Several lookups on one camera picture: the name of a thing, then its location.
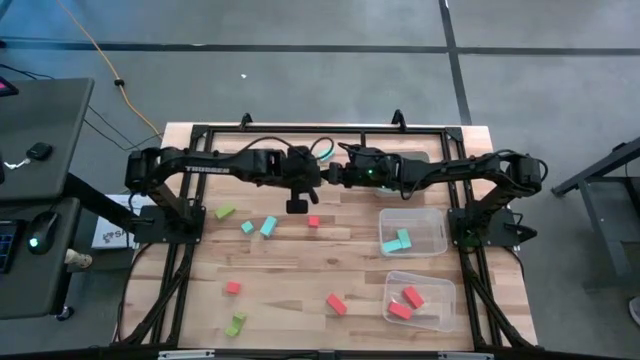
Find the plastic container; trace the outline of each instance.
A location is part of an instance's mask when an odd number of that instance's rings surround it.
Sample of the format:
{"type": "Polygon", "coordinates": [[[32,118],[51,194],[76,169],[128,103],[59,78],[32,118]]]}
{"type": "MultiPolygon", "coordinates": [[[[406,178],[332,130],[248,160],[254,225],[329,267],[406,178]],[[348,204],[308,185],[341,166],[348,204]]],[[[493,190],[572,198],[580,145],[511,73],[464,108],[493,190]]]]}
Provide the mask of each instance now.
{"type": "MultiPolygon", "coordinates": [[[[429,162],[429,154],[427,154],[424,151],[405,151],[405,152],[398,152],[396,154],[402,156],[405,159],[422,160],[424,162],[429,162]]],[[[413,193],[412,196],[420,196],[424,194],[425,190],[426,189],[417,190],[413,193]]],[[[375,194],[379,198],[398,198],[398,199],[400,198],[399,190],[389,190],[385,188],[378,188],[375,190],[375,194]]]]}
{"type": "Polygon", "coordinates": [[[382,316],[392,323],[450,332],[455,328],[455,304],[456,286],[451,281],[401,271],[391,271],[387,275],[385,283],[382,316]],[[424,304],[417,309],[413,309],[402,296],[402,290],[410,285],[424,299],[424,304]],[[387,309],[391,301],[412,309],[411,318],[404,320],[389,313],[387,309]]]}
{"type": "Polygon", "coordinates": [[[380,211],[380,252],[384,256],[428,257],[447,251],[444,216],[436,208],[384,209],[380,211]],[[398,230],[407,229],[411,247],[386,252],[387,241],[398,238],[398,230]]]}

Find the desk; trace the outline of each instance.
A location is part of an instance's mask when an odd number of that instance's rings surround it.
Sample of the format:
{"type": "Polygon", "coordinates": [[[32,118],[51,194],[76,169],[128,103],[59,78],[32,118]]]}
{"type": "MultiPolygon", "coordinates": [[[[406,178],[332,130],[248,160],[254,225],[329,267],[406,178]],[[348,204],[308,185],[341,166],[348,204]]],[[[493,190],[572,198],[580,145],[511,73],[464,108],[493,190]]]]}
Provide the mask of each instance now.
{"type": "MultiPolygon", "coordinates": [[[[193,124],[167,125],[163,146],[185,148],[193,124]]],[[[486,127],[463,128],[468,155],[492,151],[486,127]]],[[[216,134],[214,149],[237,151],[260,134],[216,134]]],[[[293,144],[310,145],[320,134],[283,134],[293,144]]],[[[330,134],[336,142],[359,143],[357,134],[330,134]]],[[[426,151],[432,161],[442,159],[440,142],[418,135],[368,135],[367,145],[394,151],[426,151]]],[[[283,148],[273,141],[259,147],[283,148]]],[[[337,149],[333,161],[345,162],[337,149]]],[[[167,185],[178,193],[181,176],[167,185]]],[[[473,181],[476,198],[493,184],[473,181]]],[[[209,176],[204,205],[208,209],[205,233],[196,247],[185,304],[179,346],[182,348],[262,348],[340,350],[471,350],[472,339],[457,251],[433,258],[382,257],[378,215],[386,207],[432,206],[446,211],[447,186],[436,184],[410,201],[382,200],[373,189],[344,189],[325,185],[317,190],[320,204],[309,215],[320,216],[320,228],[309,229],[307,215],[287,215],[284,189],[257,188],[232,177],[209,176]],[[226,203],[237,210],[218,221],[213,211],[226,203]],[[270,239],[259,233],[244,235],[240,225],[251,220],[260,227],[266,216],[276,216],[278,226],[270,239]],[[457,286],[456,326],[441,333],[387,322],[382,318],[385,276],[390,270],[445,278],[457,286]],[[242,284],[239,296],[227,296],[227,281],[242,284]],[[347,315],[338,317],[326,305],[329,293],[346,299],[347,315]],[[234,311],[248,314],[242,333],[229,338],[234,311]]],[[[167,246],[154,245],[140,258],[129,283],[124,334],[130,333],[157,298],[167,246]]],[[[487,258],[497,303],[525,339],[535,343],[528,300],[518,263],[500,248],[488,248],[487,258]]],[[[485,338],[489,338],[486,312],[480,307],[485,338]]],[[[165,335],[172,311],[165,317],[165,335]]]]}
{"type": "Polygon", "coordinates": [[[0,98],[2,161],[21,162],[37,142],[53,145],[53,153],[46,161],[33,161],[18,170],[5,168],[0,201],[55,199],[64,189],[93,80],[16,81],[14,85],[19,95],[0,98]]]}
{"type": "Polygon", "coordinates": [[[1,320],[57,315],[62,310],[71,277],[66,271],[64,257],[75,235],[80,202],[64,199],[57,204],[49,201],[28,207],[1,206],[0,217],[31,221],[52,206],[60,218],[51,249],[44,255],[33,255],[27,249],[27,239],[18,239],[11,271],[0,275],[1,320]]]}

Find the small white object on floor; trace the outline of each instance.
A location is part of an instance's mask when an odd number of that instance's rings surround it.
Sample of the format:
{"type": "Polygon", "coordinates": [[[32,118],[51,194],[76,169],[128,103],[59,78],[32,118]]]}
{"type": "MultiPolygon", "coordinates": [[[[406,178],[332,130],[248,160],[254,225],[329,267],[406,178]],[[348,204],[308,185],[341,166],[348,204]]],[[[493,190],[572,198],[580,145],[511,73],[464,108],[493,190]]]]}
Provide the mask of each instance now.
{"type": "MultiPolygon", "coordinates": [[[[129,208],[129,195],[107,195],[107,197],[127,209],[129,208]]],[[[147,196],[136,195],[131,199],[131,205],[133,205],[133,212],[140,215],[140,209],[142,209],[143,206],[154,205],[154,202],[147,196]]],[[[129,246],[136,249],[138,244],[133,242],[133,238],[134,235],[129,234],[129,246]]],[[[98,218],[98,224],[96,225],[96,232],[93,234],[91,247],[93,249],[124,249],[127,247],[127,234],[124,230],[113,225],[106,219],[98,218]]]]}
{"type": "Polygon", "coordinates": [[[64,263],[67,265],[78,265],[79,267],[86,269],[91,266],[93,258],[90,255],[80,254],[75,250],[67,249],[67,254],[64,257],[64,263]]]}

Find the orange cable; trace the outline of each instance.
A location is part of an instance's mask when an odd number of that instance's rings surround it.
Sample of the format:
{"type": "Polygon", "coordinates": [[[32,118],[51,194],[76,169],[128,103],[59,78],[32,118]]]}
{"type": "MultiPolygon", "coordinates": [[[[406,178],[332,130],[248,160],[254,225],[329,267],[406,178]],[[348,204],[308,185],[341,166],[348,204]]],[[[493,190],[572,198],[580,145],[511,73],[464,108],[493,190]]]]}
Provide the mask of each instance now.
{"type": "MultiPolygon", "coordinates": [[[[78,28],[80,30],[82,30],[82,32],[87,36],[87,38],[89,38],[89,40],[91,41],[93,46],[96,48],[96,50],[98,50],[98,53],[100,53],[100,55],[102,56],[104,61],[106,61],[107,65],[109,65],[109,68],[111,68],[111,72],[113,73],[113,76],[116,77],[116,80],[122,80],[120,78],[120,75],[118,75],[118,72],[116,71],[116,68],[113,66],[111,61],[109,61],[109,58],[107,57],[107,55],[105,55],[105,53],[102,52],[102,49],[100,49],[100,46],[96,43],[96,41],[93,39],[93,37],[91,37],[89,32],[87,32],[87,30],[85,30],[85,28],[78,22],[78,20],[76,20],[75,16],[73,16],[71,11],[69,11],[69,9],[67,9],[60,2],[60,0],[56,0],[56,2],[62,8],[62,10],[64,10],[69,15],[71,20],[73,20],[73,22],[78,26],[78,28]]],[[[122,97],[123,97],[125,103],[127,103],[127,106],[129,106],[129,108],[131,109],[131,111],[133,111],[136,115],[138,115],[138,117],[140,119],[142,119],[142,121],[144,121],[156,133],[156,135],[162,139],[162,134],[160,134],[158,129],[153,125],[153,123],[151,123],[151,121],[149,121],[144,115],[142,115],[142,113],[140,111],[138,111],[138,109],[136,109],[133,106],[133,104],[131,104],[131,101],[129,101],[129,97],[127,96],[127,92],[124,90],[124,85],[117,85],[117,86],[120,88],[120,92],[122,93],[122,97]]]]}

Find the butcher block tabletop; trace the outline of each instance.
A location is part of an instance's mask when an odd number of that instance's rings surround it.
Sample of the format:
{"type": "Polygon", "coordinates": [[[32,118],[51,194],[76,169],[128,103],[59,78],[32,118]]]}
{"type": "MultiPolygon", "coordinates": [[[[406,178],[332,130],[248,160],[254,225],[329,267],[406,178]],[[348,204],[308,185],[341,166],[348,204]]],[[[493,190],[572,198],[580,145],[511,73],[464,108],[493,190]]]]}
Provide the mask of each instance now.
{"type": "MultiPolygon", "coordinates": [[[[187,148],[193,123],[169,123],[163,147],[187,148]]],[[[491,152],[489,130],[462,127],[467,155],[491,152]]],[[[307,145],[320,136],[357,144],[358,134],[254,134],[217,133],[213,148],[235,152],[250,141],[276,135],[294,145],[307,145]]],[[[316,149],[327,148],[328,143],[316,149]]],[[[442,160],[440,140],[433,135],[367,135],[367,146],[385,152],[425,151],[432,162],[442,160]]],[[[253,148],[285,149],[276,141],[253,148]]],[[[336,148],[331,161],[345,163],[344,150],[336,148]]],[[[179,192],[182,175],[167,185],[179,192]]],[[[192,181],[192,193],[196,181],[192,181]]],[[[493,188],[485,180],[472,182],[476,198],[493,188]]],[[[449,239],[448,250],[430,258],[389,258],[380,253],[378,222],[384,208],[451,207],[446,184],[435,184],[409,201],[382,199],[373,189],[333,186],[316,189],[317,205],[308,215],[289,215],[285,201],[289,191],[256,187],[231,176],[208,176],[203,205],[207,219],[202,242],[196,246],[184,309],[181,348],[336,349],[336,350],[472,350],[468,311],[460,261],[449,239]],[[235,213],[218,220],[215,209],[231,204],[235,213]],[[317,215],[320,227],[308,226],[317,215]],[[268,239],[260,234],[267,216],[278,219],[268,239]],[[240,226],[250,220],[256,231],[245,235],[240,226]],[[451,280],[456,285],[456,317],[453,331],[445,333],[387,322],[382,317],[384,282],[389,271],[451,280]],[[242,285],[240,294],[228,295],[228,281],[242,285]],[[339,316],[327,303],[329,294],[342,299],[348,310],[339,316]],[[240,335],[229,337],[234,312],[247,314],[240,335]]],[[[168,246],[155,244],[136,264],[129,282],[123,320],[128,335],[143,319],[158,296],[168,246]]],[[[496,302],[523,337],[536,343],[536,335],[520,267],[502,248],[487,248],[489,273],[496,302]]],[[[181,260],[178,254],[176,266],[181,260]]],[[[173,315],[175,295],[169,303],[163,327],[166,337],[173,315]]],[[[478,298],[483,335],[490,341],[487,317],[478,298]]]]}

